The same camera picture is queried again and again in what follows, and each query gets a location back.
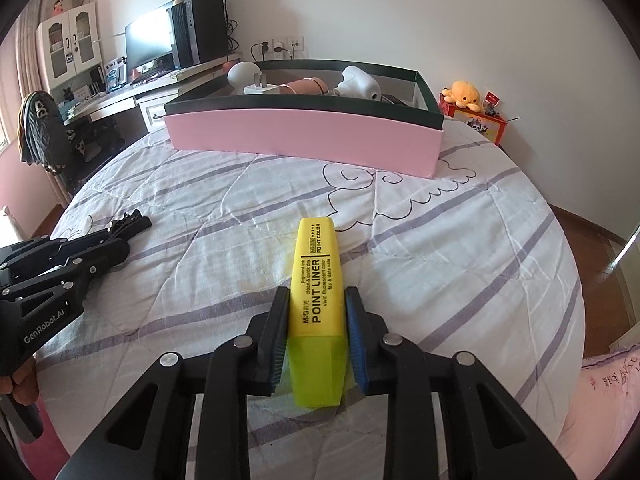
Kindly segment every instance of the cloud drawing on quilt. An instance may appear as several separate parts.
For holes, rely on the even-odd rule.
[[[419,178],[393,171],[372,170],[331,162],[322,168],[329,186],[327,199],[333,209],[330,216],[337,231],[373,224],[377,216],[403,220],[439,203],[443,194],[457,191],[476,177],[468,168],[453,168],[439,159],[436,178]]]

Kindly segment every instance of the bed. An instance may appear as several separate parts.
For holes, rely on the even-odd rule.
[[[136,208],[153,227],[92,286],[84,315],[38,354],[42,397],[66,449],[164,352],[203,354],[244,333],[288,283],[298,223],[309,216],[334,220],[345,286],[359,288],[368,310],[426,351],[478,355],[555,442],[584,344],[572,252],[545,200],[498,147],[457,121],[444,130],[431,180],[177,152],[166,130],[111,161],[52,237],[103,228]],[[364,399],[353,380],[340,408],[304,410],[292,402],[286,367],[275,396],[251,398],[248,413],[253,478],[382,475],[386,400]]]

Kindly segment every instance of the pink box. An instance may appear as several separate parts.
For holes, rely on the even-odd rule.
[[[308,59],[258,65],[274,84],[318,76],[334,88],[350,64],[374,76],[383,94],[410,104],[334,96],[229,95],[222,76],[167,103],[164,123],[176,150],[297,156],[432,177],[444,117],[417,72]]]

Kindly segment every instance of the black speaker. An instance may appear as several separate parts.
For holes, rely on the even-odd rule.
[[[206,63],[228,54],[222,0],[185,0],[169,8],[176,68]]]

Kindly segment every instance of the pink fabric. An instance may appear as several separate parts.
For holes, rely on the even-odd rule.
[[[251,108],[167,115],[176,150],[265,153],[343,162],[430,178],[442,130],[377,117]]]
[[[69,460],[66,449],[62,446],[56,430],[51,425],[49,415],[41,400],[37,402],[40,417],[44,426],[42,436],[32,444],[20,443],[22,456],[36,480],[55,480],[57,474]]]
[[[609,463],[640,412],[640,348],[584,360],[556,448],[578,480]]]

